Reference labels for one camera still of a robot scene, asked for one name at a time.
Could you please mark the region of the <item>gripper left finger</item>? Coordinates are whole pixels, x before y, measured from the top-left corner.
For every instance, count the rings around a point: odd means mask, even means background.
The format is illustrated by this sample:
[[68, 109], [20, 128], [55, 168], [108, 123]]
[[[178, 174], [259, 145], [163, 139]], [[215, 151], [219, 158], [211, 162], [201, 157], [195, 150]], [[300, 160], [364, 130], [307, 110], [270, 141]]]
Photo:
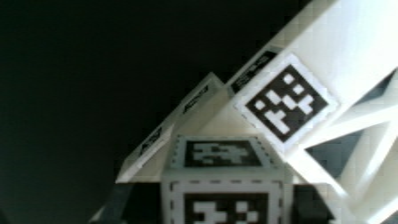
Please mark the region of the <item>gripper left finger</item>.
[[87, 224], [162, 224], [158, 183], [115, 184]]

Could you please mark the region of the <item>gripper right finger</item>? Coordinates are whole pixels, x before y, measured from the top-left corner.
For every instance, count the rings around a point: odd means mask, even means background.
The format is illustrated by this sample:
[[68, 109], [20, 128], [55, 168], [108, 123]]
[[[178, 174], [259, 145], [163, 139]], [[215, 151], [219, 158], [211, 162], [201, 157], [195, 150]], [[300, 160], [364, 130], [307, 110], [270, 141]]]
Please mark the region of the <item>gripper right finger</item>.
[[313, 185], [293, 188], [291, 224], [329, 224], [334, 215]]

